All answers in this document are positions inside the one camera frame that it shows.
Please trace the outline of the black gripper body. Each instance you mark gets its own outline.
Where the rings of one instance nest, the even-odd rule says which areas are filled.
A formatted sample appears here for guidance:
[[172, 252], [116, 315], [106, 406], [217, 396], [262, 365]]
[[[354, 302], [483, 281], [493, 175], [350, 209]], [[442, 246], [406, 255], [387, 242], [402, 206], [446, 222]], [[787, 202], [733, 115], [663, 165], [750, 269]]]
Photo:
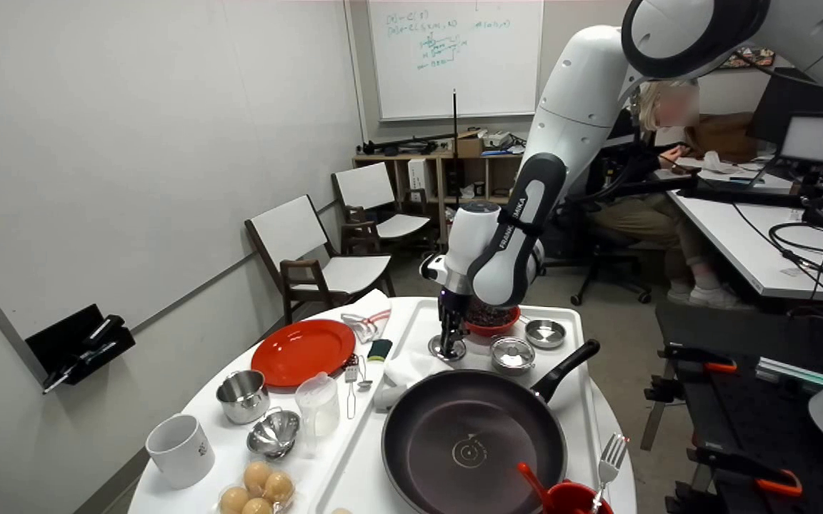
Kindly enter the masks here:
[[456, 292], [447, 292], [447, 289], [442, 289], [436, 295], [436, 315], [440, 315], [442, 325], [462, 323], [466, 319], [466, 309], [467, 309], [467, 296], [466, 295], [456, 295]]

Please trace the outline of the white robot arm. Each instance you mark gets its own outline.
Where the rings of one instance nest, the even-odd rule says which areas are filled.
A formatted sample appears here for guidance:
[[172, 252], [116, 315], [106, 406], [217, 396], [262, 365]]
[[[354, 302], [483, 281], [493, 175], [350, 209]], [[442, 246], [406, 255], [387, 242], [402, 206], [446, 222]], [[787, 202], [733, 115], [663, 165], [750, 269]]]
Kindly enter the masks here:
[[462, 202], [442, 255], [419, 271], [440, 285], [433, 355], [454, 363], [467, 302], [506, 309], [540, 271], [553, 206], [570, 198], [643, 81], [716, 68], [762, 25], [772, 0], [632, 0], [617, 25], [579, 29], [550, 68], [503, 206]]

